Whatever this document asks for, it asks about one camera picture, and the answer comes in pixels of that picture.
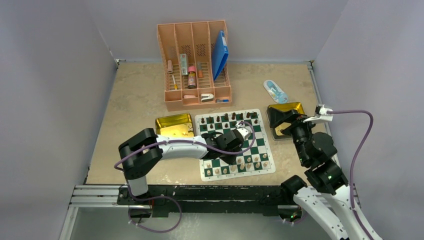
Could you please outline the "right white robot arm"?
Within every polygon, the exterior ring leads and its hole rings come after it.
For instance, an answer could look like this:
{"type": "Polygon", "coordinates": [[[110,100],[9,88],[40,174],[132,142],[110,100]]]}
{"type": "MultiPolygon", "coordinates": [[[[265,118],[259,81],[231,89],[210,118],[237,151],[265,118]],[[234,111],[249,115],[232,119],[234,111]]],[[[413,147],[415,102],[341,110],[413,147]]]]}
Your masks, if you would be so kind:
{"type": "Polygon", "coordinates": [[[270,128],[283,123],[289,126],[281,132],[292,137],[301,166],[310,187],[299,176],[294,175],[281,184],[280,196],[288,204],[295,203],[302,212],[310,215],[333,240],[380,240],[355,200],[354,166],[359,151],[370,134],[374,123],[373,115],[367,110],[332,110],[317,105],[314,116],[299,113],[296,109],[282,111],[267,108],[270,128]],[[338,114],[366,114],[369,117],[365,132],[350,166],[350,178],[333,161],[338,152],[333,138],[324,132],[312,132],[317,123],[331,122],[338,114]]]}

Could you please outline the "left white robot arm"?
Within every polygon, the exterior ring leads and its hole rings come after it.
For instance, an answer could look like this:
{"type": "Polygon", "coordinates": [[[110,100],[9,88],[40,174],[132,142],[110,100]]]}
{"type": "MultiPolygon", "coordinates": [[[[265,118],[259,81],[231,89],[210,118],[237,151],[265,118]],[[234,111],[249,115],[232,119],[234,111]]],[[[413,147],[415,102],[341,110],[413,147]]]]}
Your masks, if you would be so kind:
{"type": "Polygon", "coordinates": [[[251,134],[251,129],[243,126],[227,133],[203,133],[195,137],[177,138],[156,134],[153,128],[145,128],[118,147],[121,160],[114,167],[123,171],[129,185],[130,199],[142,205],[149,199],[147,173],[160,160],[221,159],[233,164],[251,134]]]}

